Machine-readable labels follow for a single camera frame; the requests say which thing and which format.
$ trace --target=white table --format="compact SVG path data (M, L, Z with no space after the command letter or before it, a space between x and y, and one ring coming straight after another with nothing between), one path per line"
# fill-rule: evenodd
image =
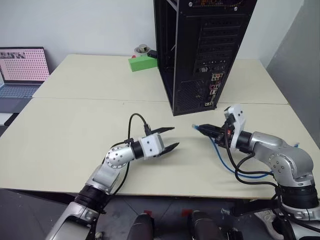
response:
M95 99L34 98L0 137L0 188L78 192L101 163L109 147L127 137L129 116L142 114L152 128L176 127L163 133L166 145L180 142L171 153L149 161L132 162L120 190L128 195L269 198L269 186L236 181L219 161L209 139L192 124L224 122L219 103L214 111L172 116L167 102ZM315 183L320 191L320 150L287 104L242 104L245 130L276 135L297 142L314 161ZM140 119L132 122L132 136L144 134ZM226 151L220 148L226 162ZM236 161L242 153L234 155ZM256 160L244 169L267 168Z
M68 55L33 97L167 102L158 68L132 72L128 58ZM235 60L219 102L288 103L255 59Z

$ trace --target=black pc tower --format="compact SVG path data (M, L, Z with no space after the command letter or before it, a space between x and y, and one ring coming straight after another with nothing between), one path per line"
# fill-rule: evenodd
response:
M213 110L257 0L154 0L157 61L173 115Z

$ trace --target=dark floor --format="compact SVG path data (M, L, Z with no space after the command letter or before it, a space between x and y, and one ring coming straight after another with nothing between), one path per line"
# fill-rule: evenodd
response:
M207 212L223 227L242 231L245 240L271 240L264 224L254 215L233 217L222 215L221 209L233 206L223 199L199 198L114 198L98 220L97 231L105 232L105 240L125 240L138 214L149 211L155 220L159 240L190 240L187 214L190 210ZM66 205L0 189L0 239L43 240Z

